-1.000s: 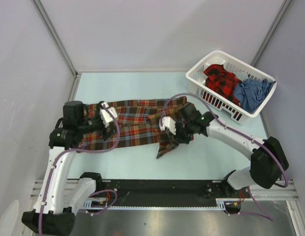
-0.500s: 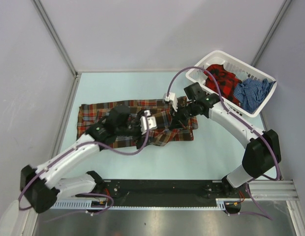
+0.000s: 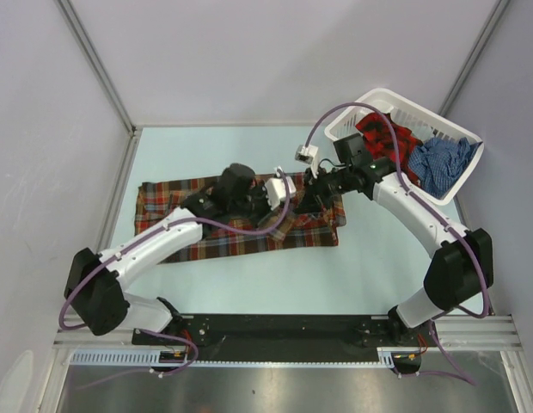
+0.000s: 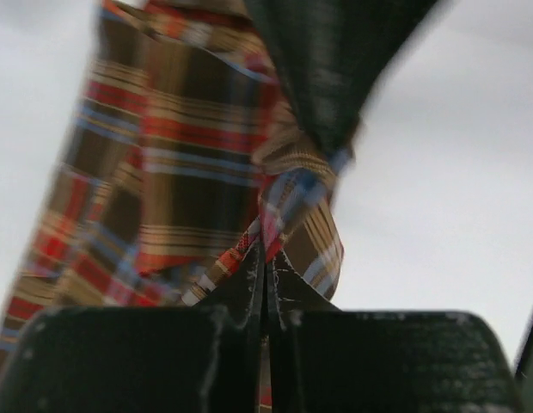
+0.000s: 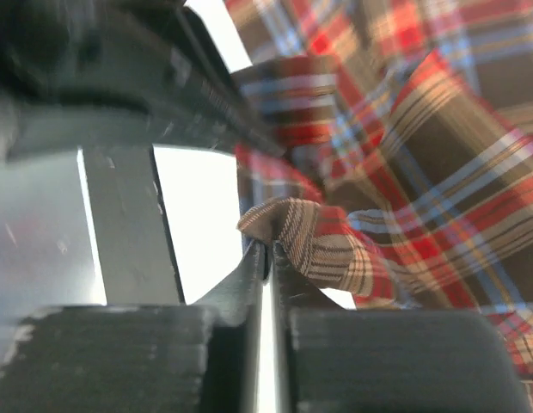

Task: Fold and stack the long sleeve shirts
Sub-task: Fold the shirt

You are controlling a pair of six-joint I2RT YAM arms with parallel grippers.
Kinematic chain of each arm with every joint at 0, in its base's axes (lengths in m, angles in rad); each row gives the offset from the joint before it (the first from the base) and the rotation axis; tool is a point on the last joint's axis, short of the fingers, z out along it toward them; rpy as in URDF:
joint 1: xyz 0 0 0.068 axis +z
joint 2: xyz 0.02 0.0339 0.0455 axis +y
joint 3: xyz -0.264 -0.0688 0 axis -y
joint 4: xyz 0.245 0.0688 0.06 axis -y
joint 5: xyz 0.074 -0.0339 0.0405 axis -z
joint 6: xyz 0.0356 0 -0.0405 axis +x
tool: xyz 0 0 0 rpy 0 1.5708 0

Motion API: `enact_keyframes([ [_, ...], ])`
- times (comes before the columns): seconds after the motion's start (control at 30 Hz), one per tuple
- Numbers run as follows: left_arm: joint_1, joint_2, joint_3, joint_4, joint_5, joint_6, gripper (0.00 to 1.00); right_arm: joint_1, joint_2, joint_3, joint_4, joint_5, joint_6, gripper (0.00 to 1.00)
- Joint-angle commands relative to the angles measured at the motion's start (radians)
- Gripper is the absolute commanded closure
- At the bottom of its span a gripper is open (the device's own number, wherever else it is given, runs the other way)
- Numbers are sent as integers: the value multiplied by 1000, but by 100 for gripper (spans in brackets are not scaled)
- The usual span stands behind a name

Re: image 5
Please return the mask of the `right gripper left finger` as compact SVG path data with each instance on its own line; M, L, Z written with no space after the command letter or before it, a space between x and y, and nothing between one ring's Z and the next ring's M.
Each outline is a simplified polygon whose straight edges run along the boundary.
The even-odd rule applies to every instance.
M51 307L0 362L0 412L254 412L267 249L192 305Z

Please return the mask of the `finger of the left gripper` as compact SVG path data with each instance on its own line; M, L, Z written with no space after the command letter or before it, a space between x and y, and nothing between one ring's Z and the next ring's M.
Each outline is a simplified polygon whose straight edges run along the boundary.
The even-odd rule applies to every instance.
M107 304L184 304L153 149L82 149L79 156L95 272Z

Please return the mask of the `brown red plaid shirt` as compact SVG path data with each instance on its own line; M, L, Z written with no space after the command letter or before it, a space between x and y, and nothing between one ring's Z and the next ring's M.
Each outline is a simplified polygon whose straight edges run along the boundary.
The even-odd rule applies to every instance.
M533 1L229 1L245 237L359 309L466 308L533 406Z

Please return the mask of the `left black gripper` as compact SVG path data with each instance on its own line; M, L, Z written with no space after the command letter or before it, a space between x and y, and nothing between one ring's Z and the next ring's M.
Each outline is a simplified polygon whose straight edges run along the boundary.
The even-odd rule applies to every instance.
M0 1L0 161L78 147L285 148L182 1Z

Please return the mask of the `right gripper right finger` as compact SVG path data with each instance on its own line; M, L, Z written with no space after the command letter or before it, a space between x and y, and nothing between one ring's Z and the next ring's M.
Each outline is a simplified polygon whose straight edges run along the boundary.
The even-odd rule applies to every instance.
M296 412L528 412L504 343L472 311L347 310L273 246Z

